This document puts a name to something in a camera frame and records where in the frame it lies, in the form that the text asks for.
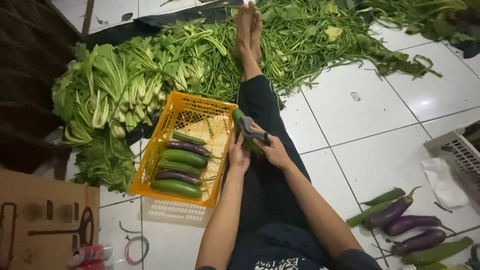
bare foot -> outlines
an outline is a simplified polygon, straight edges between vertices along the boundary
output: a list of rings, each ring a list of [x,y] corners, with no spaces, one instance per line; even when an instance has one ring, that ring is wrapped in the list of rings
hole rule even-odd
[[[260,37],[262,36],[262,30],[264,28],[262,24],[262,18],[257,7],[254,6],[255,12],[253,13],[252,26],[250,28],[250,48],[252,49],[253,56],[257,62],[262,58],[262,49],[260,47]]]
[[[235,24],[237,25],[237,36],[235,39],[235,48],[233,54],[240,56],[245,50],[250,49],[250,27],[253,21],[253,13],[248,4],[243,4],[239,8]]]

white paper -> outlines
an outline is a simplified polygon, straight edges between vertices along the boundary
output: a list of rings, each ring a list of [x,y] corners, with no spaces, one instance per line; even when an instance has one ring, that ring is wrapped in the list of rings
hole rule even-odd
[[[420,162],[427,175],[428,182],[444,208],[453,208],[468,203],[467,194],[458,186],[453,178],[447,162],[434,158]]]

vegetable pile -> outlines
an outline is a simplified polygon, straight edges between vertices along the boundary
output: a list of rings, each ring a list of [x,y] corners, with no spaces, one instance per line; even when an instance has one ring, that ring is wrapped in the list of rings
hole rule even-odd
[[[373,62],[379,76],[399,71],[413,78],[428,72],[440,77],[429,59],[416,55],[408,61],[407,54],[369,36],[371,22],[363,15],[408,25],[408,32],[416,33],[414,26],[421,32],[437,29],[429,24],[432,18],[443,22],[467,5],[461,0],[363,0],[358,7],[365,9],[357,11],[353,0],[267,0],[258,7],[264,22],[260,66],[275,93],[287,94],[315,84],[325,68],[363,60]],[[234,15],[237,8],[228,9]],[[467,39],[451,31],[438,33],[436,39],[441,38]],[[177,22],[157,36],[134,37],[117,47],[89,51],[77,44],[76,60],[52,88],[54,112],[66,123],[64,143],[81,151],[74,181],[128,190],[135,168],[125,161],[132,154],[123,138],[139,123],[152,125],[170,91],[233,101],[242,73],[231,53],[234,43],[230,17],[215,24]],[[104,153],[84,153],[89,148]],[[118,164],[124,172],[110,174]]]
[[[200,179],[202,170],[208,165],[209,158],[214,157],[204,145],[206,142],[174,131],[172,139],[165,143],[158,162],[159,172],[155,180],[150,183],[153,190],[175,194],[189,199],[200,199],[202,190],[200,186],[206,182],[215,180]]]
[[[362,224],[367,230],[380,228],[388,236],[398,236],[421,226],[441,227],[455,233],[445,227],[435,216],[402,216],[408,207],[412,205],[413,193],[418,188],[420,186],[413,188],[407,196],[404,196],[405,191],[395,188],[373,200],[364,202],[362,204],[371,207],[361,214],[348,219],[346,222],[350,227]],[[394,245],[390,251],[385,251],[392,255],[401,256],[405,265],[413,264],[417,268],[420,267],[420,269],[439,270],[445,268],[440,263],[441,260],[453,256],[473,244],[473,240],[469,237],[450,243],[443,243],[446,238],[445,231],[428,229],[403,242],[392,241]]]

black pants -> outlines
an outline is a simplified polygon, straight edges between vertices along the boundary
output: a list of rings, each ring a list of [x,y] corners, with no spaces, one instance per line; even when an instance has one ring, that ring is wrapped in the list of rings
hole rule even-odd
[[[280,118],[277,99],[267,78],[260,75],[242,82],[237,104],[246,116],[252,117],[269,134],[280,138],[290,159],[311,181]],[[270,164],[265,156],[252,152],[250,167],[244,178],[238,235],[254,232],[272,222],[311,231],[283,172]]]

hand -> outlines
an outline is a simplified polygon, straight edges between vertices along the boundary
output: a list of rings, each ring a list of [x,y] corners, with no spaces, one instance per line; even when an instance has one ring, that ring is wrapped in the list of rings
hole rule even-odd
[[[255,123],[253,123],[251,129],[255,131],[265,132],[265,130],[263,130],[259,125]],[[257,139],[253,139],[253,141],[265,152],[268,161],[272,165],[276,166],[281,170],[285,169],[290,163],[292,163],[292,160],[285,151],[285,147],[283,146],[282,142],[278,137],[269,134],[268,139],[271,143],[270,146],[264,145],[263,142]]]
[[[250,150],[243,149],[241,147],[242,143],[243,134],[240,134],[238,139],[235,139],[235,136],[232,137],[228,158],[230,160],[230,170],[237,170],[244,175],[248,166],[250,166]]]

